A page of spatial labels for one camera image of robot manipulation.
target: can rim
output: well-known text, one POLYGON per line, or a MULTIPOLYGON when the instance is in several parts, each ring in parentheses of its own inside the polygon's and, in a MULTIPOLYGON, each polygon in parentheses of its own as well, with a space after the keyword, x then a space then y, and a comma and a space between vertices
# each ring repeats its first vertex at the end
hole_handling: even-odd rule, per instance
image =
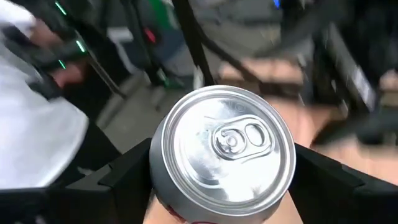
MULTIPOLYGON (((162 148, 162 157, 164 160, 165 167, 167 169, 167 172, 169 173, 170 178, 172 179, 173 183, 175 186, 179 189, 179 191, 186 197, 188 198, 191 202, 194 204, 198 205, 199 207, 208 210, 213 213, 217 213, 220 215, 227 215, 227 216, 233 216, 233 217, 245 217, 248 215, 253 215, 256 213, 259 213, 261 211, 264 211, 268 209, 269 207, 273 206, 273 204, 277 203, 281 198, 284 196, 286 191, 288 190, 293 176, 295 172, 295 165, 296 165, 296 154, 295 154, 295 144, 293 141, 293 137, 291 135, 291 132, 289 131, 285 121, 281 117, 281 115, 277 112, 277 110, 272 107, 267 101, 262 99, 260 96, 255 95, 254 93, 251 93, 250 91, 247 91, 242 88, 238 88, 235 86, 225 86, 225 85, 216 85, 216 86, 207 86, 204 88, 201 88, 199 90, 195 90, 187 95, 185 95, 183 98, 177 101, 177 103, 174 105, 174 107, 170 110, 168 113, 167 117, 165 118, 165 123, 163 126, 162 130, 162 138, 161 138, 161 148, 162 148), (171 136, 174 136, 174 130, 175 126, 178 124, 178 118, 179 113, 183 112, 184 107, 187 106, 189 103, 197 102, 198 96, 200 94, 204 94, 206 91, 214 91, 214 90, 224 90, 225 92, 236 92, 239 91, 239 93, 245 94, 246 97, 253 98, 253 101, 256 101, 257 103, 260 102, 260 105, 266 106, 270 112, 272 113, 273 117, 272 120, 274 120, 275 125, 279 126, 278 129, 282 130, 285 134, 283 138, 283 143, 284 147, 287 147, 289 150, 289 153, 286 155, 286 159, 289 160, 289 165, 285 164, 283 167, 283 185, 277 189, 277 194, 276 196, 272 197, 270 200, 270 203, 265 203, 261 206, 257 206, 257 208, 252 208, 250 209, 250 212, 245 212, 245 213, 236 213, 238 208, 229 208, 229 209, 219 209, 220 206, 233 206, 239 203, 236 202, 226 202, 223 204, 216 204, 211 202, 211 200, 207 199, 207 195, 203 194, 202 192, 197 192, 193 189, 193 187, 189 186, 189 183, 184 179, 184 176, 182 175, 182 171, 180 170, 176 158, 175 158, 175 152, 174 151, 165 151, 165 149, 170 148, 172 143, 174 142, 174 138, 171 138, 171 136)), ((258 202, 264 201, 264 198, 256 198, 253 201, 246 201, 244 202, 245 207, 244 209, 249 210, 248 204, 258 204, 258 202)))

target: pull tab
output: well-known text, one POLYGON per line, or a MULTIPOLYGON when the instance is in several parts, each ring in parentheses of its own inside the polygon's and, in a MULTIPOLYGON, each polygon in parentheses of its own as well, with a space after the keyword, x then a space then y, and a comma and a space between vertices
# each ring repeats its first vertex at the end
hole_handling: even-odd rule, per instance
POLYGON ((215 152, 229 160, 241 159, 254 154, 268 154, 274 142, 271 129, 253 115, 227 120, 218 126, 212 137, 215 152))

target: blue light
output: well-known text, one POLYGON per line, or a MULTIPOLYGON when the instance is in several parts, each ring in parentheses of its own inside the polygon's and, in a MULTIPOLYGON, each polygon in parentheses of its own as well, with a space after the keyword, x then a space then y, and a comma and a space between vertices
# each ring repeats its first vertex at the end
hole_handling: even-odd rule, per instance
POLYGON ((277 8, 279 8, 279 6, 280 6, 279 0, 274 0, 274 4, 275 4, 275 6, 276 6, 277 8))

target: can lid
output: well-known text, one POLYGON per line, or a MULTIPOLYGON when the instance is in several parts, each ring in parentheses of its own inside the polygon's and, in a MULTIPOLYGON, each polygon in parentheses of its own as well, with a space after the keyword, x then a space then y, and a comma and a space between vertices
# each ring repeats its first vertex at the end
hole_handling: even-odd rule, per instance
POLYGON ((183 194, 225 215, 249 215, 277 203, 295 168, 294 142, 278 112, 232 86, 184 96, 166 117, 162 150, 183 194))

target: aluminum can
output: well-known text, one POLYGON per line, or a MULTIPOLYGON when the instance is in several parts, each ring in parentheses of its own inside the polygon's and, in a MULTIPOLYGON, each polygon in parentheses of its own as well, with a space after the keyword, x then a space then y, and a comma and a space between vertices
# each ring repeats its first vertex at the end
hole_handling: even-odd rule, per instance
POLYGON ((171 109, 150 147, 155 193, 191 224, 257 224, 292 181, 295 148, 282 117, 233 86, 195 90, 171 109))

